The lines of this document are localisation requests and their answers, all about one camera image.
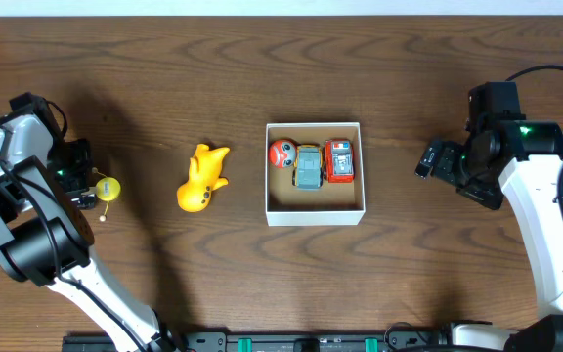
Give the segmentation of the grey yellow toy car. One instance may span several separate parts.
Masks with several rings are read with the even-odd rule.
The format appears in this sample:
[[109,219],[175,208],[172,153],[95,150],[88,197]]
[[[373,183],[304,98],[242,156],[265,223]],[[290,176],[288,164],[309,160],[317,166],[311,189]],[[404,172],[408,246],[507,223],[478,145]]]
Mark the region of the grey yellow toy car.
[[318,145],[297,147],[292,185],[300,190],[317,190],[323,185],[323,156]]

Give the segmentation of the red ball toy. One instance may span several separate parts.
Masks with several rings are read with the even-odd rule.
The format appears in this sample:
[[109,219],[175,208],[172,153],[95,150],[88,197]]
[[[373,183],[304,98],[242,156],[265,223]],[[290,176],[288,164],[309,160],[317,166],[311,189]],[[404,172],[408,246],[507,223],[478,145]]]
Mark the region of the red ball toy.
[[289,168],[293,166],[296,157],[296,146],[290,140],[276,140],[268,149],[268,160],[276,168]]

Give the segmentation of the red toy fire truck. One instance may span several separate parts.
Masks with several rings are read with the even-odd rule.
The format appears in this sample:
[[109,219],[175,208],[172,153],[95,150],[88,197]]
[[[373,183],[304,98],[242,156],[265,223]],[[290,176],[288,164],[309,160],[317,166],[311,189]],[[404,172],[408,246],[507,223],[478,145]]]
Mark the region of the red toy fire truck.
[[347,184],[355,179],[353,146],[349,140],[325,142],[325,178],[329,183]]

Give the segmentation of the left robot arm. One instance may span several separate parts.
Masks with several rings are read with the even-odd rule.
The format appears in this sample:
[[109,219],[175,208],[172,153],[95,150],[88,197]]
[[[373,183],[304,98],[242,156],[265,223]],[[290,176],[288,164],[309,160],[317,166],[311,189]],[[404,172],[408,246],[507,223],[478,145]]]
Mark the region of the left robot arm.
[[85,139],[67,141],[59,107],[23,93],[0,117],[0,266],[67,298],[118,351],[176,351],[168,327],[99,258],[83,210],[97,201]]

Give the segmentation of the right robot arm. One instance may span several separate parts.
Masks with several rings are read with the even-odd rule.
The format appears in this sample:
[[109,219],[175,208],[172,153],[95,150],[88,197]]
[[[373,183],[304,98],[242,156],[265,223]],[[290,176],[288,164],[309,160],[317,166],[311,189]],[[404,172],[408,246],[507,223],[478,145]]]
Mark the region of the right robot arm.
[[468,93],[469,136],[432,141],[415,169],[491,210],[509,202],[532,269],[539,319],[523,330],[453,323],[441,338],[454,351],[563,351],[563,134],[527,120],[513,82]]

